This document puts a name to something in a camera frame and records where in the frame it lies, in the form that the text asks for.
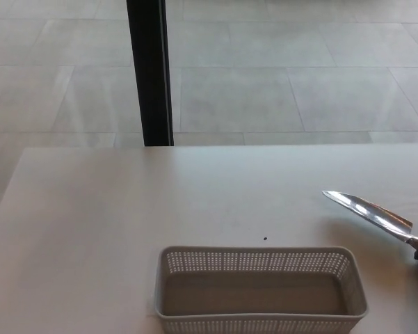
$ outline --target black window frame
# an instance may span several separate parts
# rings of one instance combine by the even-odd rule
[[[127,0],[145,146],[173,146],[166,0]]]

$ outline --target table surface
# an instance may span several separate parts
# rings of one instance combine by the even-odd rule
[[[369,302],[352,333],[418,334],[413,249],[324,189],[418,234],[417,144],[27,149],[0,206],[0,334],[160,333],[169,245],[347,247]]]

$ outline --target gray floor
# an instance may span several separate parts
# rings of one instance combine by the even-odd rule
[[[0,200],[28,146],[143,144],[126,0],[0,0]],[[418,142],[418,0],[167,0],[177,145]]]

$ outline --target plastic basket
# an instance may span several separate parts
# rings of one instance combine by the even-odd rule
[[[367,302],[345,248],[174,246],[155,309],[166,334],[347,334]]]

